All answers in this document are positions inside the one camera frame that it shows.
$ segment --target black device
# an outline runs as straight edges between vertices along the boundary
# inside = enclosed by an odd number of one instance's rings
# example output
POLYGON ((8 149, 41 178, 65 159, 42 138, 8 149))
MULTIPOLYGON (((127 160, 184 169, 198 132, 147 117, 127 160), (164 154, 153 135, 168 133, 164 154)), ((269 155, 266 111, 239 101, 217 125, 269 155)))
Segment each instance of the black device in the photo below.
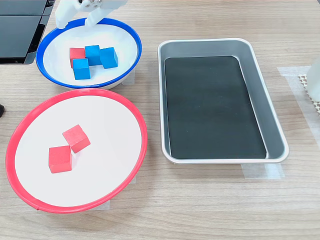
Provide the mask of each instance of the black device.
POLYGON ((0 104, 0 118, 2 114, 4 114, 4 112, 5 112, 5 107, 0 104))
POLYGON ((55 0, 0 0, 0 64, 31 64, 55 0))

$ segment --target blue-rimmed bowl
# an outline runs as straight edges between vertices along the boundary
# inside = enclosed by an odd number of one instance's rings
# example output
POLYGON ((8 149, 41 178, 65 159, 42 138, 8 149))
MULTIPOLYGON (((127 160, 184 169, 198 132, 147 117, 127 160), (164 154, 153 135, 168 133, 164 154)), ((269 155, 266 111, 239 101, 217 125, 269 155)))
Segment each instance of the blue-rimmed bowl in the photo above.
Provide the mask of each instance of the blue-rimmed bowl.
POLYGON ((73 89, 111 89, 120 84, 136 67, 142 53, 142 44, 136 31, 127 24, 104 18, 94 27, 85 26, 85 18, 70 21, 64 29, 54 29, 40 43, 36 64, 50 81, 73 89), (104 69, 90 66, 91 79, 75 80, 70 65, 70 48, 99 45, 101 49, 114 47, 118 67, 104 69))

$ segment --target blue rim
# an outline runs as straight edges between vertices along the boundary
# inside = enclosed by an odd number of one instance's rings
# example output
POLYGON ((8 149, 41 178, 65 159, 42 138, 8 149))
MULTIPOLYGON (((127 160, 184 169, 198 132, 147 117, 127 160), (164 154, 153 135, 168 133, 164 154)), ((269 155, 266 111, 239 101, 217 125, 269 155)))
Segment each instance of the blue rim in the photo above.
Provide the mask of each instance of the blue rim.
POLYGON ((120 79, 122 79, 123 77, 128 75, 132 71, 132 69, 134 69, 135 66, 138 64, 140 57, 141 57, 141 53, 142 53, 142 43, 141 43, 141 39, 140 39, 139 35, 136 33, 136 31, 132 27, 130 27, 129 25, 125 24, 122 21, 118 21, 118 20, 111 19, 111 18, 104 18, 98 24, 117 26, 117 27, 122 28, 125 31, 127 31, 134 38, 134 40, 136 42, 138 54, 136 56, 136 59, 135 59, 133 65, 122 75, 116 77, 113 80, 110 80, 110 81, 107 81, 107 82, 104 82, 101 84, 85 85, 85 86, 69 85, 69 84, 65 84, 65 83, 60 82, 60 81, 54 79, 53 77, 51 77, 47 73, 45 66, 44 66, 44 53, 45 53, 47 46, 52 42, 53 39, 55 39, 58 35, 62 34, 63 32, 65 32, 69 29, 84 26, 85 20, 86 20, 85 18, 73 20, 73 21, 70 21, 69 24, 64 29, 56 28, 56 29, 52 30, 47 36, 45 36, 45 38, 40 43, 38 50, 36 52, 36 56, 35 56, 36 64, 37 64, 40 72, 47 79, 49 79, 51 82, 58 84, 58 85, 61 85, 61 86, 64 86, 64 87, 67 87, 67 88, 72 88, 72 89, 101 88, 101 87, 105 87, 105 86, 108 86, 110 84, 113 84, 113 83, 119 81, 120 79))

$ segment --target black object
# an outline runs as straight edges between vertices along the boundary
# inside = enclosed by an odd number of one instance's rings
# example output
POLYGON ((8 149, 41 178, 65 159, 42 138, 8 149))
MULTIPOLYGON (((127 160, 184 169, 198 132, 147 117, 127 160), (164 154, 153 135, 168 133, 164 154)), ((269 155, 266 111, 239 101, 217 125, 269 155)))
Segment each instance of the black object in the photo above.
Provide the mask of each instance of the black object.
POLYGON ((54 0, 0 0, 0 64, 31 64, 54 0))
POLYGON ((165 60, 164 68, 172 157, 266 158, 235 57, 174 57, 165 60))
POLYGON ((5 112, 5 107, 0 104, 0 118, 2 114, 4 114, 4 112, 5 112))

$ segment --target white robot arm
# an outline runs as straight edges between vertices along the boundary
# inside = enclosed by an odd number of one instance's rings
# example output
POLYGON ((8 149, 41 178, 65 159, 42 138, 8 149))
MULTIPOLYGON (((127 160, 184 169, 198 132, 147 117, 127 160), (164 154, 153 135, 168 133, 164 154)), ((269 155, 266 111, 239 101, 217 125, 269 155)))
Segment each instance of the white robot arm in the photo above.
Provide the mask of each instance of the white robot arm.
POLYGON ((128 0, 61 0, 55 11, 58 29, 64 29, 77 12, 89 12, 85 26, 92 27, 128 0))

